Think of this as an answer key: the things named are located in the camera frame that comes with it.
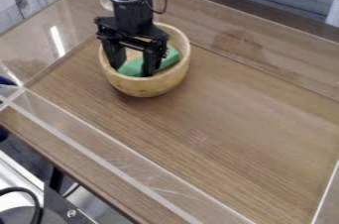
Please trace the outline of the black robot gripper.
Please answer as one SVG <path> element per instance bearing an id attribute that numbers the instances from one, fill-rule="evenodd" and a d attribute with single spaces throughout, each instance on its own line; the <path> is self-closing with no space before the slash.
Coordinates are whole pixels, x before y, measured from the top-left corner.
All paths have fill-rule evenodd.
<path id="1" fill-rule="evenodd" d="M 143 52 L 142 75 L 153 76 L 170 40 L 170 35 L 154 23 L 153 0 L 109 1 L 113 15 L 94 19 L 109 63 L 114 69 L 121 69 L 127 61 L 126 48 L 137 49 Z"/>

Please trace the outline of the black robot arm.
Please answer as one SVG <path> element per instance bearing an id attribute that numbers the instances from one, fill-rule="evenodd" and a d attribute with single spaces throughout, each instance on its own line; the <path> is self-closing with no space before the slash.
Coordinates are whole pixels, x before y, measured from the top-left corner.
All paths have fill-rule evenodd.
<path id="1" fill-rule="evenodd" d="M 142 75 L 153 76 L 167 56 L 170 35 L 154 24 L 153 0 L 110 0 L 114 15 L 97 17 L 97 37 L 111 67 L 119 70 L 127 61 L 126 49 L 143 53 Z"/>

